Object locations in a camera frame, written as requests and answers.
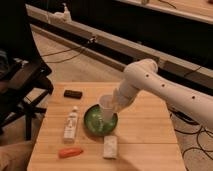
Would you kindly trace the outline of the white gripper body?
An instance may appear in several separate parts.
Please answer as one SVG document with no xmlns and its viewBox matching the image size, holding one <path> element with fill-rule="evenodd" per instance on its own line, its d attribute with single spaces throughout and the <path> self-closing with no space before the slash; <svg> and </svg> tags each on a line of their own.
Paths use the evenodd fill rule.
<svg viewBox="0 0 213 171">
<path fill-rule="evenodd" d="M 133 99 L 125 97 L 118 89 L 113 91 L 112 106 L 115 112 L 120 112 L 133 103 Z"/>
</svg>

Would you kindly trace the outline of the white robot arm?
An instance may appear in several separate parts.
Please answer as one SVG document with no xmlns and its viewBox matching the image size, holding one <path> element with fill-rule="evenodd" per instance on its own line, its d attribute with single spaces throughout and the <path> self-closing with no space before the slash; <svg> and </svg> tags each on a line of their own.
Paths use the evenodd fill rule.
<svg viewBox="0 0 213 171">
<path fill-rule="evenodd" d="M 130 106 L 137 94 L 146 90 L 213 130 L 213 96 L 166 80 L 157 71 L 158 65 L 152 59 L 127 65 L 124 69 L 124 80 L 113 92 L 114 111 L 120 112 Z"/>
</svg>

